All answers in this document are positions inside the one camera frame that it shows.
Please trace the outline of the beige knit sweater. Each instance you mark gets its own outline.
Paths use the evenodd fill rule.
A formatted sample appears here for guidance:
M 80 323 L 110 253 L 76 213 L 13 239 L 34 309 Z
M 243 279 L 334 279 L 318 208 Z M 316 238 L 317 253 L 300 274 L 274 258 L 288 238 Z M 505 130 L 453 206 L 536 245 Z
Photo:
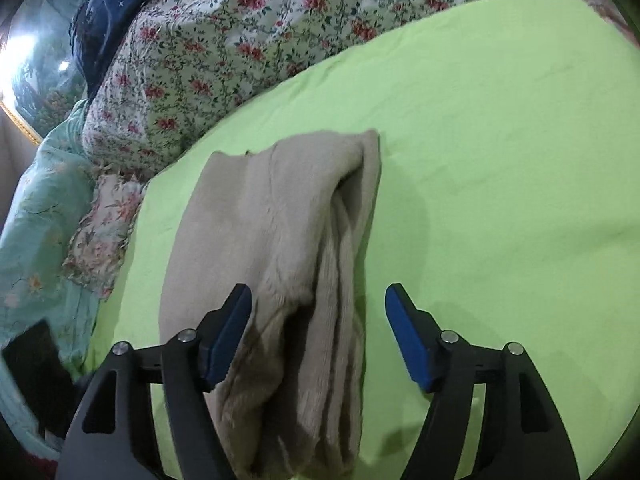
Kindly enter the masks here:
M 160 297 L 168 339 L 236 284 L 252 314 L 209 416 L 242 479 L 337 479 L 361 437 L 355 263 L 374 206 L 378 134 L 299 134 L 214 153 L 181 218 Z

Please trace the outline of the teal floral pillow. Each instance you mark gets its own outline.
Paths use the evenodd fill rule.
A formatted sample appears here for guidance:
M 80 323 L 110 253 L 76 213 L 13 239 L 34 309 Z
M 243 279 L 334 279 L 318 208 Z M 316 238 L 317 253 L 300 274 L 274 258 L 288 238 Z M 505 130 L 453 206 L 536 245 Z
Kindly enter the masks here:
M 89 211 L 93 164 L 80 143 L 86 102 L 52 129 L 18 180 L 1 233 L 1 344 L 46 320 L 63 366 L 84 371 L 99 297 L 63 272 L 70 239 Z

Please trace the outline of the red floral white quilt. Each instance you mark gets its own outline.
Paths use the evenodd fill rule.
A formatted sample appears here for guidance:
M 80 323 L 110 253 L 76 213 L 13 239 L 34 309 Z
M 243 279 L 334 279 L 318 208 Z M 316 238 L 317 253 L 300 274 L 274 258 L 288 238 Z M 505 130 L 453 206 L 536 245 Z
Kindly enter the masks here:
M 80 140 L 99 165 L 152 177 L 216 122 L 329 56 L 474 0 L 150 0 L 127 29 Z M 613 0 L 586 0 L 627 36 Z

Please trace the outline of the pastel floral pillow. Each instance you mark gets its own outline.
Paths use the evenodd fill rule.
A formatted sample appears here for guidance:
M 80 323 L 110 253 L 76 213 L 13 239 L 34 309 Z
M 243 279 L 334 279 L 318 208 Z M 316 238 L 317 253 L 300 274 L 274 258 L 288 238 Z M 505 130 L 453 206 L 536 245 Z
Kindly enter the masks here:
M 145 191 L 146 185 L 135 178 L 98 177 L 88 214 L 80 220 L 63 261 L 71 281 L 100 298 L 111 295 Z

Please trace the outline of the dark blue blanket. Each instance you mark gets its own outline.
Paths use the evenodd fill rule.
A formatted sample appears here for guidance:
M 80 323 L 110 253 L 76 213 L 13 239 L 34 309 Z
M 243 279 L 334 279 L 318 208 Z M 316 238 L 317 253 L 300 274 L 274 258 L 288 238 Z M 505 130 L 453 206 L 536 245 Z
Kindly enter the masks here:
M 82 0 L 70 23 L 70 48 L 93 100 L 132 20 L 150 0 Z

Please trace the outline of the lime green bed sheet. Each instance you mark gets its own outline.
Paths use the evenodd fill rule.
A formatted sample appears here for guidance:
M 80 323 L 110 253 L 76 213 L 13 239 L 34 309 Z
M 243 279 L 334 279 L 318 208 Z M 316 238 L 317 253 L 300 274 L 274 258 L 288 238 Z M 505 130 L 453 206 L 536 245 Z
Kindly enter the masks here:
M 522 344 L 588 477 L 639 404 L 639 51 L 582 0 L 480 0 L 308 68 L 153 179 L 88 364 L 158 341 L 180 218 L 213 152 L 376 130 L 382 172 L 357 292 L 366 317 L 354 475 L 396 479 L 428 401 L 384 312 L 405 287 L 472 344 Z

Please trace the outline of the black object beside bed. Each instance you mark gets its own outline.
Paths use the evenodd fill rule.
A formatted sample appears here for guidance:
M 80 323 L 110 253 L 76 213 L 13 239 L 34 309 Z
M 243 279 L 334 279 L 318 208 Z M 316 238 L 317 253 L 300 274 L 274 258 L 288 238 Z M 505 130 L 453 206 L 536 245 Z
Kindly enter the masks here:
M 93 374 L 73 380 L 46 320 L 13 338 L 1 354 L 39 427 L 65 439 Z

